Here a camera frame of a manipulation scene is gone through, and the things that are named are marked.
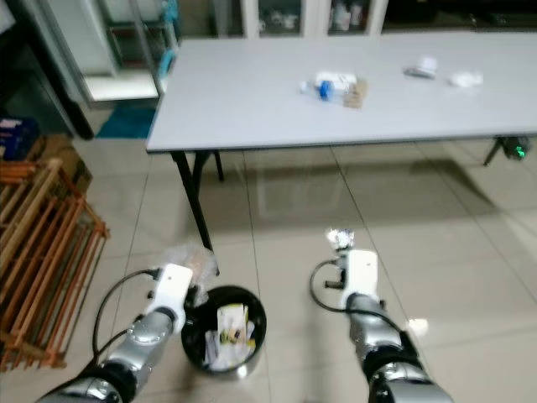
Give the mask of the dark blue box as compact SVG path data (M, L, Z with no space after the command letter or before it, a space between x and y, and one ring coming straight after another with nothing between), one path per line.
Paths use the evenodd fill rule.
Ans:
M4 161L23 160L41 134L37 120L33 118L1 118L0 145Z

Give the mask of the white paper carton trash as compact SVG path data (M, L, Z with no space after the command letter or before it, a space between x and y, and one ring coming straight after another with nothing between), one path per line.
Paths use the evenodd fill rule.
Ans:
M249 360L256 349L249 321L249 308L244 304L229 304L216 311L217 330L205 333L205 365L211 371L230 371Z

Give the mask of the clear plastic bottle blue label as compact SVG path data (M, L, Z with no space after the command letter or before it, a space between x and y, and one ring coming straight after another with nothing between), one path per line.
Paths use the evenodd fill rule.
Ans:
M300 93L303 95L316 96L322 102L341 101L345 91L337 91L329 81L325 81L327 72L315 73L314 78L300 83Z

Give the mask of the white glass door cabinet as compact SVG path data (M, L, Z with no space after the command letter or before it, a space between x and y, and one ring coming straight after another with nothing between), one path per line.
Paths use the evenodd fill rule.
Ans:
M383 31L390 0L238 0L247 39L359 37Z

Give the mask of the grey folding table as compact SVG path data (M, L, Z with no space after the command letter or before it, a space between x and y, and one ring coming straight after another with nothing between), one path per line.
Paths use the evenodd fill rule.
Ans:
M406 76L422 56L434 80ZM318 72L368 81L361 110L300 93ZM457 88L457 71L484 82ZM178 51L147 150L282 149L537 133L537 34L192 39Z

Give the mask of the light blue plastic object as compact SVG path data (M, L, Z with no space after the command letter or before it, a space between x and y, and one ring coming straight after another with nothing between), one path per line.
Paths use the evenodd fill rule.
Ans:
M175 61L176 51L180 47L180 35L178 34L180 5L178 5L178 0L161 0L160 26L164 28L165 47L157 64L156 76L154 76L156 83L169 76Z

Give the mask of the white crumpled plastic bag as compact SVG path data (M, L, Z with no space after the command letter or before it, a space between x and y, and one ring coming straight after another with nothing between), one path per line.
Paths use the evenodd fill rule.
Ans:
M325 81L329 81L337 91L349 91L354 84L357 84L359 77L352 73L327 72Z

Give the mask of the black round rubbish bin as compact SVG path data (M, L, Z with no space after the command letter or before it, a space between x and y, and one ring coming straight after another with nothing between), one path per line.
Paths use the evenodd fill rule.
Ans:
M248 306L249 321L256 326L252 339L257 343L257 347L244 364L230 371L211 371L205 365L205 333L217 330L216 311L219 307L229 304ZM207 292L207 297L199 306L188 308L185 325L180 331L180 342L185 356L200 372L216 379L245 379L256 368L266 338L266 326L268 318L263 304L251 291L239 285L219 285Z

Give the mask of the brown wooden rack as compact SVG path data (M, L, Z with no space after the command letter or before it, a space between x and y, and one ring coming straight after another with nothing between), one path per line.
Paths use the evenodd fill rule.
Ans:
M89 205L89 177L58 158L4 162L0 364L64 368L78 312L110 231Z

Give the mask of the brown cardboard box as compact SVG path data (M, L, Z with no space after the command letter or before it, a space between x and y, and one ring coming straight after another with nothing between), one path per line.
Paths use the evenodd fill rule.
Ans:
M37 138L27 154L27 160L42 159L59 159L62 171L76 185L78 191L88 192L92 182L92 173L81 155L77 153L76 147L64 134L42 134Z

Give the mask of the white crumpled tissue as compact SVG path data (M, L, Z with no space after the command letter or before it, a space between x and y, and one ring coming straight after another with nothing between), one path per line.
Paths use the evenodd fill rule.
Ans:
M484 82L483 73L478 71L457 71L448 77L449 84L457 88L472 88Z

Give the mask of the silver foil wrapper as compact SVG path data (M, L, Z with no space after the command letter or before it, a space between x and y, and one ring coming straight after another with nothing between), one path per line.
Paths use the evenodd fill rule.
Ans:
M326 239L337 253L345 252L354 246L354 232L348 228L329 228L326 231Z

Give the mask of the blue floor mat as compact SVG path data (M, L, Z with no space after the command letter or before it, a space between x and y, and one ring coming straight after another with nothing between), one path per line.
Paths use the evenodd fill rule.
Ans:
M148 139L156 118L153 107L115 107L97 130L100 139Z

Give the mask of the black device green light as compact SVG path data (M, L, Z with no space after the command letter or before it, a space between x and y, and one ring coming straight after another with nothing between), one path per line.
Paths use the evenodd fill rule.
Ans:
M498 154L505 154L511 160L525 159L530 147L532 147L532 138L530 137L495 137L493 146L488 151L482 165L490 165Z

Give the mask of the brown cardboard piece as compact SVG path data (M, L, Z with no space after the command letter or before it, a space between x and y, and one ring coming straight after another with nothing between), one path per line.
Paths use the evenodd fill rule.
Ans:
M367 94L368 81L365 81L364 78L357 78L345 90L344 96L342 96L342 104L345 107L353 108L353 110L361 110Z

